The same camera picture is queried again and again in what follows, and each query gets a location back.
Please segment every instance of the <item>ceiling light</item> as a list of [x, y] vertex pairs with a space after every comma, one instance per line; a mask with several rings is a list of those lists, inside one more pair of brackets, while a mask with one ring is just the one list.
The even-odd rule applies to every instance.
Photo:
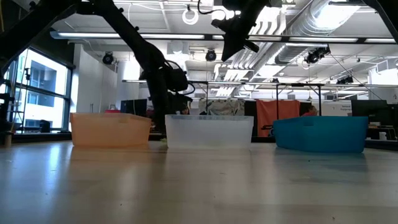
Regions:
[[241, 82], [208, 82], [209, 84], [221, 84], [221, 85], [241, 85]]
[[261, 85], [261, 86], [265, 86], [265, 85], [276, 85], [276, 83], [246, 83], [247, 85]]
[[358, 38], [348, 38], [348, 37], [291, 37], [289, 41], [292, 42], [343, 42], [343, 43], [355, 43]]
[[224, 40], [224, 37], [222, 35], [213, 35], [213, 39], [215, 39], [215, 40]]
[[[188, 12], [193, 12], [193, 18], [188, 19], [187, 18], [187, 13]], [[199, 21], [199, 13], [197, 10], [185, 10], [182, 13], [182, 21], [184, 21], [184, 23], [188, 24], [188, 25], [195, 25], [198, 21]]]
[[328, 44], [286, 43], [288, 47], [328, 47]]
[[204, 39], [204, 35], [198, 34], [141, 34], [144, 39]]
[[[54, 39], [120, 39], [117, 33], [57, 32], [51, 31]], [[203, 34], [140, 34], [144, 39], [204, 40]]]
[[396, 44], [396, 40], [393, 38], [369, 38], [365, 40], [365, 43], [387, 43]]
[[122, 82], [129, 82], [129, 83], [146, 83], [145, 80], [123, 80]]
[[278, 42], [282, 40], [282, 37], [271, 37], [271, 36], [263, 36], [263, 35], [250, 35], [249, 36], [250, 41], [261, 41], [261, 42]]
[[67, 39], [73, 39], [73, 38], [92, 38], [92, 39], [99, 39], [99, 38], [120, 38], [119, 34], [115, 33], [87, 33], [87, 32], [58, 32], [58, 36], [64, 37]]

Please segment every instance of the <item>black pole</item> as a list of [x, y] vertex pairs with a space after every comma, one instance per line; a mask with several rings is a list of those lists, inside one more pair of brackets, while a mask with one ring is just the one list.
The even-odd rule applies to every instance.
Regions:
[[276, 85], [276, 119], [279, 120], [279, 91], [278, 91], [278, 85]]
[[319, 116], [322, 116], [321, 85], [318, 85], [318, 97], [319, 97]]

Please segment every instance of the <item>computer monitor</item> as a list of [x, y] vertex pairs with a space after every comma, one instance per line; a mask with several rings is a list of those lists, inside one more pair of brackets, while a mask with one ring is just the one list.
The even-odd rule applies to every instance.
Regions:
[[365, 116], [369, 122], [380, 122], [381, 125], [393, 126], [394, 115], [386, 100], [351, 100], [353, 116]]
[[147, 99], [143, 100], [124, 100], [121, 102], [121, 112], [138, 116], [147, 116]]

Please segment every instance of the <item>ceiling duct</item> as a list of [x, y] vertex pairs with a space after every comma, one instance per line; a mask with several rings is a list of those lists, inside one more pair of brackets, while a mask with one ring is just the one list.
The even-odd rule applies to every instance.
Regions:
[[[360, 7], [359, 6], [333, 6], [330, 0], [314, 0], [309, 7], [303, 11], [298, 19], [286, 30], [286, 35], [295, 36], [327, 36], [343, 25]], [[267, 55], [255, 67], [255, 74], [263, 68], [264, 64], [288, 65], [298, 56], [304, 54], [308, 47], [292, 46], [286, 44], [272, 44]], [[267, 77], [275, 75], [272, 72], [265, 73]]]

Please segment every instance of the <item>window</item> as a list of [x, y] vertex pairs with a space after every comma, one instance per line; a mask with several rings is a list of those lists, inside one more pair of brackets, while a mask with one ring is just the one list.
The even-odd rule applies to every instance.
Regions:
[[63, 126], [63, 113], [65, 108], [65, 100], [61, 97], [50, 96], [43, 93], [37, 93], [32, 90], [17, 89], [18, 95], [21, 92], [21, 100], [19, 101], [18, 111], [25, 112], [25, 127], [36, 127], [29, 126], [32, 123], [28, 121], [40, 121], [46, 120], [52, 123], [52, 128], [62, 128]]
[[[24, 56], [26, 57], [24, 61], [26, 63], [26, 68], [30, 69], [29, 86], [61, 95], [66, 93], [68, 69], [65, 66], [32, 50], [28, 50]], [[20, 68], [21, 67], [18, 68], [18, 75], [23, 74], [23, 76], [25, 76], [23, 65], [22, 69]], [[21, 82], [20, 76], [18, 76], [17, 82]], [[25, 77], [23, 77], [22, 83], [25, 85], [28, 84]]]
[[39, 128], [40, 120], [26, 119], [25, 127], [27, 128]]
[[[9, 121], [23, 124], [27, 128], [24, 133], [36, 132], [40, 120], [50, 122], [54, 129], [68, 129], [70, 76], [67, 67], [31, 49], [23, 51], [6, 73], [11, 85], [0, 88], [0, 92], [9, 92], [16, 99]], [[15, 87], [15, 94], [10, 86]]]

